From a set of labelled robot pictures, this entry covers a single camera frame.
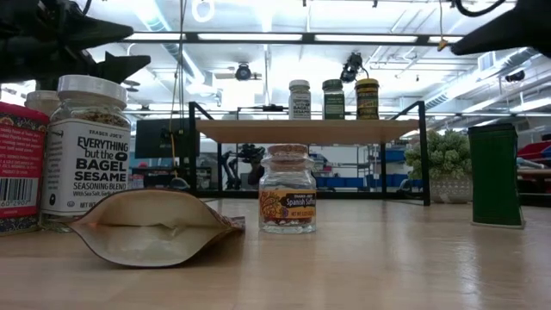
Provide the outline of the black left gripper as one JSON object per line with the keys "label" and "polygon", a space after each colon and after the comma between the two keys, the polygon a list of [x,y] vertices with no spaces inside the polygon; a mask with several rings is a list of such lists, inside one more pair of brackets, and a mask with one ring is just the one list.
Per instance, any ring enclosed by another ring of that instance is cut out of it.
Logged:
{"label": "black left gripper", "polygon": [[[1,80],[43,77],[84,61],[82,51],[126,39],[127,25],[86,15],[74,1],[1,0]],[[151,63],[147,55],[114,56],[96,64],[95,76],[121,84]]]}

